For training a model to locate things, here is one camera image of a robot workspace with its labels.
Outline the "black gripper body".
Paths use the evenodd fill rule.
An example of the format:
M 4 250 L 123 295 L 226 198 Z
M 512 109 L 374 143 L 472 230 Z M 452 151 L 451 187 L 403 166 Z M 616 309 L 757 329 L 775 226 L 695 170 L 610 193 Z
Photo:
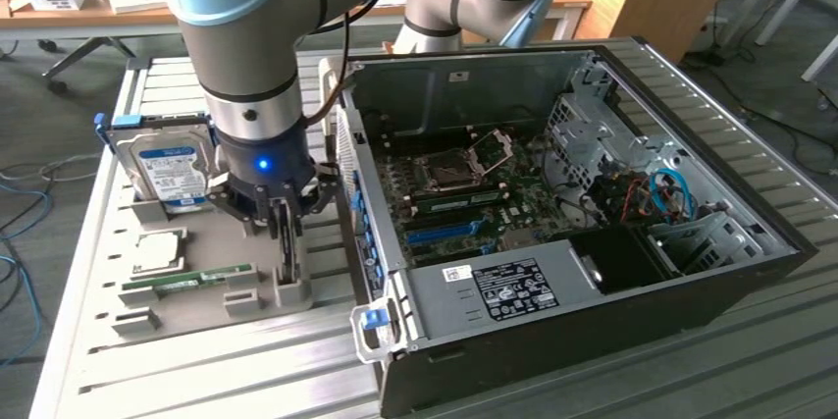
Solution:
M 315 177 L 304 122 L 267 139 L 240 139 L 222 131 L 216 137 L 239 185 L 260 186 L 270 196 L 279 196 L 287 190 L 300 192 Z

